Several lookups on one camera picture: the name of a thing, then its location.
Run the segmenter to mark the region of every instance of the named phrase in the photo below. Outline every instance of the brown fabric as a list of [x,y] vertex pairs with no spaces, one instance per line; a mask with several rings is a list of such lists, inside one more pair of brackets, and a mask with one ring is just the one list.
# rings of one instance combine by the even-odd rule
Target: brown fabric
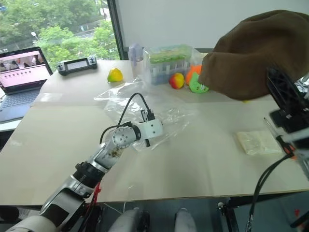
[[266,67],[293,81],[309,72],[309,16],[278,10],[241,21],[203,59],[198,81],[237,100],[269,93]]

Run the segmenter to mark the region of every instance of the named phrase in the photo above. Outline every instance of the orange toy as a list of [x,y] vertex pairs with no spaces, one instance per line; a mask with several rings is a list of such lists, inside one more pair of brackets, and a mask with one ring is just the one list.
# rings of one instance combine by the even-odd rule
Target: orange toy
[[187,85],[190,84],[190,81],[192,79],[192,74],[193,73],[197,73],[198,75],[201,74],[201,69],[202,69],[202,65],[199,64],[199,65],[191,65],[191,69],[190,71],[188,72],[188,74],[185,76],[185,83]]

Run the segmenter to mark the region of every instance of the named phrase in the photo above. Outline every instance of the clear plastic container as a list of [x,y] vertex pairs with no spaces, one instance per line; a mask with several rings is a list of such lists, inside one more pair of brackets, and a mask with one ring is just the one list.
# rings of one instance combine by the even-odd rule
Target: clear plastic container
[[147,81],[159,85],[168,83],[175,73],[185,76],[190,69],[191,54],[192,47],[185,44],[144,48],[145,68],[150,71]]

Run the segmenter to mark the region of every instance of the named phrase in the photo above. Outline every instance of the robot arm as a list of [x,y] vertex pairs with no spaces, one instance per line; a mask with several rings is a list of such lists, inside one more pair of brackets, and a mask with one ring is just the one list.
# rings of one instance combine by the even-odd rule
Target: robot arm
[[85,199],[90,197],[95,186],[120,158],[124,148],[133,142],[162,135],[159,119],[148,110],[141,111],[144,122],[134,125],[124,123],[107,135],[97,152],[75,166],[76,172],[45,202],[38,216],[28,217],[11,227],[7,232],[55,232],[69,231],[85,208]]

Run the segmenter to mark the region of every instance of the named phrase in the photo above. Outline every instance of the clear plastic bag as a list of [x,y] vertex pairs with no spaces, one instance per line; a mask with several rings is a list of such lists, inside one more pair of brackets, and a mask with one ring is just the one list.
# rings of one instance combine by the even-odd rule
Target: clear plastic bag
[[271,155],[282,153],[278,143],[268,130],[241,131],[237,132],[236,136],[242,148],[248,155]]
[[[103,102],[106,114],[117,124],[129,98],[136,92],[144,96],[149,108],[153,110],[155,118],[159,118],[163,123],[164,131],[163,135],[150,139],[151,146],[149,148],[146,147],[145,141],[135,142],[133,147],[137,151],[153,150],[159,144],[176,136],[189,124],[194,115],[192,110],[185,107],[185,103],[181,99],[168,95],[160,87],[150,87],[140,79],[111,88],[94,99]],[[140,123],[142,109],[145,109],[144,103],[139,96],[135,96],[126,110],[122,123],[128,121],[135,124]]]

